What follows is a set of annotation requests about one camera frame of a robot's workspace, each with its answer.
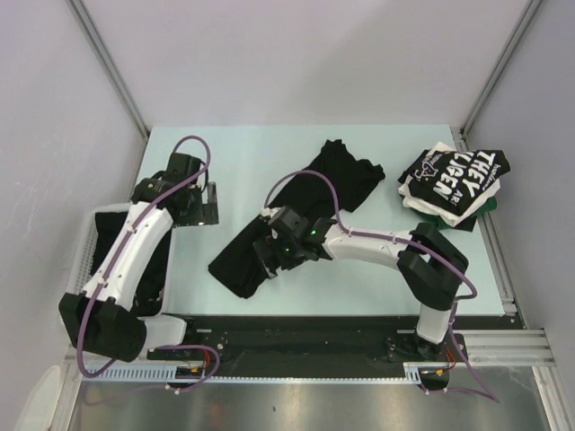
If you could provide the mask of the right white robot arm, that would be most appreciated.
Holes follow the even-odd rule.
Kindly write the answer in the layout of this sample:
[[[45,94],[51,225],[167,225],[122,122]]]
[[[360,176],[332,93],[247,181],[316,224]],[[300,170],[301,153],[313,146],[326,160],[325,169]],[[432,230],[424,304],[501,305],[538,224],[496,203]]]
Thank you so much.
[[[312,223],[290,207],[266,207],[260,219],[270,231],[252,246],[269,278],[318,260],[352,259],[397,270],[420,303],[405,355],[432,361],[446,351],[456,294],[469,262],[435,226],[420,223],[399,233],[364,232],[343,227],[336,218]]]

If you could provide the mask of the white plastic laundry basket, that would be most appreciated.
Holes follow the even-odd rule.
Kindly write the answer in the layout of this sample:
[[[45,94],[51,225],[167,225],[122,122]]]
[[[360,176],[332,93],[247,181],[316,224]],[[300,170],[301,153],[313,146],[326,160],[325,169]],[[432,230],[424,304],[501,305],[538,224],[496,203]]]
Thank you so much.
[[[96,213],[127,212],[124,225],[107,256],[93,276],[90,270],[97,241]],[[97,207],[84,218],[81,242],[76,249],[68,296],[63,299],[61,319],[73,333],[79,331],[83,309],[94,300],[88,322],[96,337],[139,336],[152,347],[176,344],[183,338],[184,320],[163,312],[138,317],[132,311],[137,285],[158,243],[172,230],[167,209],[149,208],[146,202]]]

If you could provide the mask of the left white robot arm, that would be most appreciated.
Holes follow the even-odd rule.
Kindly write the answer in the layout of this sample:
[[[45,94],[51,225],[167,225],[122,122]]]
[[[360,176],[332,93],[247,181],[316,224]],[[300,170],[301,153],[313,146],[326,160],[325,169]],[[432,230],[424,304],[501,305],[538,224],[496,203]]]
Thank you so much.
[[[164,346],[181,359],[197,352],[198,336],[184,319],[164,313],[163,300],[172,231],[218,222],[216,185],[198,182],[208,178],[209,163],[172,152],[127,204],[94,214],[92,274],[58,304],[78,359],[91,353],[131,362]]]

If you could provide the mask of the black graphic t shirt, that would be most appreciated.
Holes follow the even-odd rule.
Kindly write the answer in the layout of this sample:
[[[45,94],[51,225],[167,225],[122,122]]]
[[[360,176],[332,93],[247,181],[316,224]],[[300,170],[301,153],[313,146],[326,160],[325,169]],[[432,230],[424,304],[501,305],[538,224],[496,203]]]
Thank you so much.
[[[385,179],[381,165],[368,159],[357,159],[340,139],[325,142],[320,153],[306,167],[320,172],[336,190],[339,207],[355,211]],[[314,222],[334,216],[332,194],[323,180],[300,174],[292,178],[271,201],[274,207],[288,206]],[[268,226],[255,217],[208,265],[208,273],[233,294],[247,299],[266,280],[252,244],[265,234]]]

